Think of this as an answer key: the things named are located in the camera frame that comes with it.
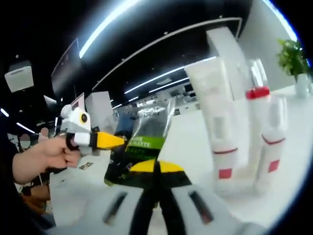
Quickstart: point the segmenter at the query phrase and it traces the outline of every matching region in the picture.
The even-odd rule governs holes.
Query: hand
[[[13,158],[13,176],[18,184],[26,184],[48,167],[77,167],[79,150],[71,151],[62,137],[55,137],[38,143]]]
[[[80,160],[80,152],[79,150],[69,150],[65,138],[55,137],[39,144],[42,145],[42,152],[44,157],[47,158],[48,167],[77,167]]]

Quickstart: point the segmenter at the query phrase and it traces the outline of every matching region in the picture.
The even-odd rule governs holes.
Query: white bottle
[[[262,132],[262,150],[254,190],[265,192],[271,185],[279,167],[286,140],[287,103],[284,97],[272,97],[268,125]]]
[[[262,148],[262,126],[268,116],[270,94],[268,87],[256,87],[246,92],[249,117],[249,159],[247,170],[255,176]]]
[[[218,194],[229,194],[234,190],[234,168],[238,161],[238,144],[234,138],[235,116],[231,101],[222,96],[213,96],[215,106],[209,105],[210,144],[214,164],[214,189]]]

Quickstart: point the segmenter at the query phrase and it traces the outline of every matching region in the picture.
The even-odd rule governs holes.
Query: red cap
[[[247,99],[258,99],[269,95],[268,87],[255,87],[246,92]]]

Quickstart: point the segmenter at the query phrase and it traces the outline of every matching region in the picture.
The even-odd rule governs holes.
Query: finger
[[[67,163],[65,161],[65,156],[59,155],[55,157],[49,157],[48,165],[49,167],[54,167],[54,168],[59,168],[59,169],[66,168]]]
[[[77,167],[79,160],[80,160],[80,154],[75,154],[75,155],[65,154],[65,160],[67,161],[67,166]]]
[[[79,150],[70,150],[68,148],[64,149],[64,152],[69,155],[80,155]]]
[[[50,140],[53,142],[53,144],[55,144],[54,146],[57,148],[67,148],[66,139],[62,137],[55,137]]]

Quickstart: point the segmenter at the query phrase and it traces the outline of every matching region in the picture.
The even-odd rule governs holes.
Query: white wall
[[[91,93],[85,100],[87,112],[90,115],[91,127],[99,127],[105,131],[107,119],[113,117],[113,109],[109,92]]]
[[[281,49],[278,38],[290,39],[290,36],[263,0],[254,0],[238,43],[246,59],[261,59],[271,91],[295,83],[294,78],[287,76],[278,66],[276,54]]]
[[[208,43],[213,44],[224,61],[227,78],[234,100],[243,98],[251,87],[245,55],[227,27],[215,28],[206,32]]]

